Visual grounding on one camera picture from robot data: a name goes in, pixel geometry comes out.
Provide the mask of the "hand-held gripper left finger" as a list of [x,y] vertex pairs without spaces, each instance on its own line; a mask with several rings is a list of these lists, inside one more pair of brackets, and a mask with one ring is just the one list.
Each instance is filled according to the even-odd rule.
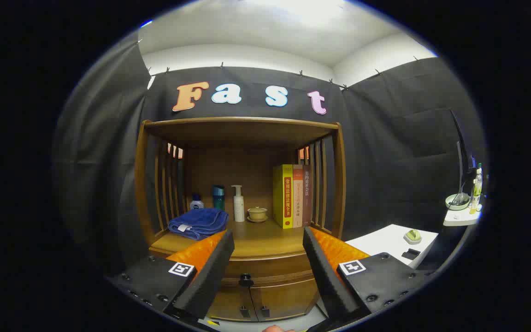
[[234,248],[232,231],[221,231],[166,258],[142,258],[108,280],[160,314],[197,323],[219,291]]

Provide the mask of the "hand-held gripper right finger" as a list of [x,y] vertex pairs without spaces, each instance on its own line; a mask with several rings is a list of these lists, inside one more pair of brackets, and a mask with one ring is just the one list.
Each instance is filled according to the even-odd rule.
[[331,323],[389,308],[436,274],[413,269],[387,252],[365,254],[313,227],[304,229],[303,247]]

